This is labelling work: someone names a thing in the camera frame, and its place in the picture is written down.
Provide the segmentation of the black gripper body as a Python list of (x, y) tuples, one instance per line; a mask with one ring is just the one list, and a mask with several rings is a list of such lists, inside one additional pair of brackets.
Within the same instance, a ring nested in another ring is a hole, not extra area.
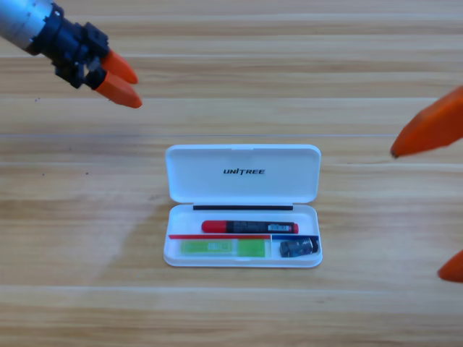
[(55, 75), (76, 89), (83, 84), (96, 89), (107, 75), (102, 62), (109, 54), (108, 36), (89, 22), (83, 26), (70, 22), (55, 3), (51, 4), (44, 27), (33, 36), (27, 52), (50, 59)]

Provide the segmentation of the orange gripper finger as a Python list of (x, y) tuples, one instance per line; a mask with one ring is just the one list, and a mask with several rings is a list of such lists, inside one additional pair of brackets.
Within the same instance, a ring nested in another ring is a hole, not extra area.
[(399, 158), (447, 147), (462, 138), (462, 86), (421, 110), (399, 133), (391, 155)]
[(110, 50), (109, 53), (102, 58), (101, 66), (107, 71), (117, 77), (122, 78), (124, 81), (129, 84), (137, 84), (138, 76), (135, 73), (134, 69), (127, 62), (126, 59), (121, 57), (119, 54)]
[(456, 253), (441, 267), (438, 277), (449, 282), (463, 282), (463, 251)]
[(116, 74), (95, 70), (86, 75), (86, 85), (115, 104), (130, 108), (141, 107), (142, 100), (133, 88), (138, 77), (132, 70), (119, 70)]

